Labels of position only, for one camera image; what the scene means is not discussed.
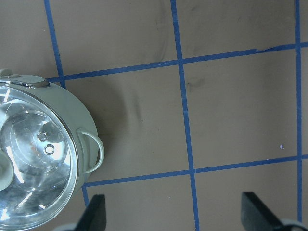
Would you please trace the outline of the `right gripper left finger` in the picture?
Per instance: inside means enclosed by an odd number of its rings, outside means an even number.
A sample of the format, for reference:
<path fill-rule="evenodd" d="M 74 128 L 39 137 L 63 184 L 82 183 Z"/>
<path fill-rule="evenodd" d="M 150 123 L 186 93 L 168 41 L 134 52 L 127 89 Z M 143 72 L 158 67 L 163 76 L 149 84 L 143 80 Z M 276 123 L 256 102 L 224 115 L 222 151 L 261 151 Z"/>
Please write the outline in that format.
<path fill-rule="evenodd" d="M 104 231 L 106 229 L 106 206 L 103 194 L 94 195 L 77 223 L 76 231 Z"/>

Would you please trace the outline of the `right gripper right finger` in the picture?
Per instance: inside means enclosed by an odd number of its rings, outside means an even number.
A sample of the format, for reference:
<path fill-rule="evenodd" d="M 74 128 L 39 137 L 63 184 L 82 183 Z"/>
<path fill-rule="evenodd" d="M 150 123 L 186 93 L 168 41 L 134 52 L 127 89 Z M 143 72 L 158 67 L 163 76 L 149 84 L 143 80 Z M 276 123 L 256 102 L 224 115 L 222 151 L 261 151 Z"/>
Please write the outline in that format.
<path fill-rule="evenodd" d="M 279 219 L 254 192 L 241 195 L 241 224 L 246 231 L 306 231 L 301 222 Z"/>

